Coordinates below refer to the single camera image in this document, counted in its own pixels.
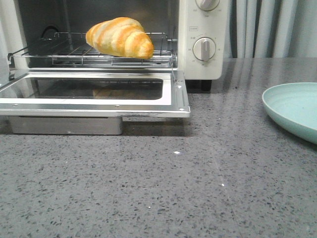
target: golden croissant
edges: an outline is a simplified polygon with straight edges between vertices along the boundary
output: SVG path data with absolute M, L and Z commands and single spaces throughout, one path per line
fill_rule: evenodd
M 149 59 L 154 46 L 141 24 L 119 17 L 94 25 L 86 33 L 86 42 L 102 54 Z

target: plate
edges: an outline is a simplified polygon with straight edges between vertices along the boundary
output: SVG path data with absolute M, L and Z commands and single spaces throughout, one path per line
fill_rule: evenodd
M 262 94 L 267 114 L 281 127 L 317 144 L 317 83 L 287 83 Z

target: oven knob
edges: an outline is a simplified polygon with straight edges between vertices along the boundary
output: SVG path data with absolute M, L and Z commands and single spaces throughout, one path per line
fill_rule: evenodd
M 216 44 L 208 37 L 200 38 L 194 43 L 193 53 L 194 56 L 202 61 L 209 61 L 216 52 Z
M 197 6 L 204 11 L 211 11 L 214 10 L 220 0 L 196 0 Z

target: control panel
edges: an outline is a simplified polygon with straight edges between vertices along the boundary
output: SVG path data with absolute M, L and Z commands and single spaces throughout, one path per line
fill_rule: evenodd
M 222 73 L 228 0 L 186 2 L 185 78 L 218 79 Z

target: oven foot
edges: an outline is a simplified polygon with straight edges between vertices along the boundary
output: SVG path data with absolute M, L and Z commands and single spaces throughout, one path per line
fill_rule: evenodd
M 122 117 L 78 118 L 78 117 L 21 117 L 10 116 L 12 132 L 15 134 L 58 135 L 120 135 Z
M 212 80 L 202 80 L 201 81 L 201 90 L 202 91 L 210 91 L 211 90 Z

